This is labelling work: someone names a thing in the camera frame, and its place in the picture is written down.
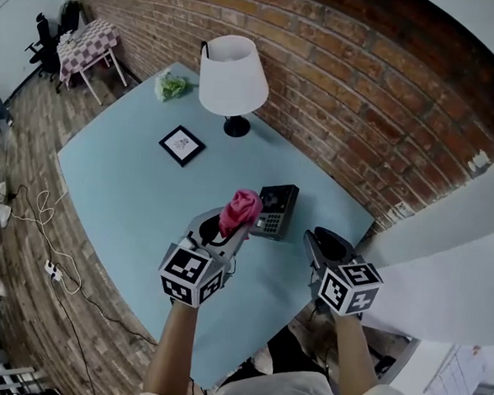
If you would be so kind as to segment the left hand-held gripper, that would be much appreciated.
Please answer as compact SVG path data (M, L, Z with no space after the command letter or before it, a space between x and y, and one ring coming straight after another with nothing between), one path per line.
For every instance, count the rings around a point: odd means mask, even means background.
M241 224L223 237L221 211L218 207L197 215L180 243L169 246L159 272L163 291L173 300L199 307L222 289L231 275L231 260L248 239L252 224Z

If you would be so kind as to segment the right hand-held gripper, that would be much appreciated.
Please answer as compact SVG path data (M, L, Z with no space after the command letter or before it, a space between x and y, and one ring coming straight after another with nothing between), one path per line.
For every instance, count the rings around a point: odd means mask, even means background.
M312 298L339 317L368 311L384 285L372 264L348 264L357 258L351 243L324 227L306 230L305 254L317 274L310 284ZM338 265L329 268L327 263Z

